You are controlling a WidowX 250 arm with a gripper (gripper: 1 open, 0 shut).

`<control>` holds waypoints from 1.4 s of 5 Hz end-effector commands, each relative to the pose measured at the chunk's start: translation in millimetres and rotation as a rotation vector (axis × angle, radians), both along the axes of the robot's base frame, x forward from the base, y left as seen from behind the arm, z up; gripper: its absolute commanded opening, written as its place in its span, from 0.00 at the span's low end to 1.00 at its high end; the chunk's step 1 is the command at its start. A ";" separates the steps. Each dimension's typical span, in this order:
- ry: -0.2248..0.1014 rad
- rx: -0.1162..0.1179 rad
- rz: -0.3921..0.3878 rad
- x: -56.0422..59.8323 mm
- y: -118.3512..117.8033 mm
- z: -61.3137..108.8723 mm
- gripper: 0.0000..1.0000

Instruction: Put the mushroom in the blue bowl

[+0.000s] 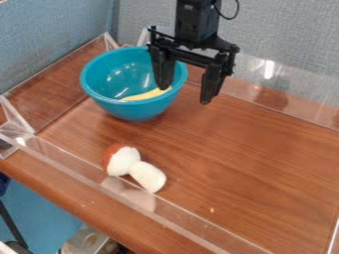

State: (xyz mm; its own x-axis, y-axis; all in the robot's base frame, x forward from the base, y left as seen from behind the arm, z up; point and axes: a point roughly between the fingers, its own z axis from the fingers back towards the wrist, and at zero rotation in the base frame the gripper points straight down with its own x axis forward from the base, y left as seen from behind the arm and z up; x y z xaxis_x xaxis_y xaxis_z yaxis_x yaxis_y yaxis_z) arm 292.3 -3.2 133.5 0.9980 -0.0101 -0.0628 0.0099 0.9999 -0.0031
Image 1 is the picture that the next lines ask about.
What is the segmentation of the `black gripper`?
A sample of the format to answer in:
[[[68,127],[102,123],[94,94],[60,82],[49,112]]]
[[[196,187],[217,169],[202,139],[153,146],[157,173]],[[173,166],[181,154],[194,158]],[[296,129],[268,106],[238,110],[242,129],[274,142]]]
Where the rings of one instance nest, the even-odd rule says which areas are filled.
[[[225,75],[233,73],[240,48],[220,38],[220,19],[233,20],[221,13],[221,0],[177,0],[174,28],[165,31],[148,27],[153,75],[157,87],[165,90],[173,81],[174,61],[205,68],[201,79],[200,103],[208,104],[218,94]]]

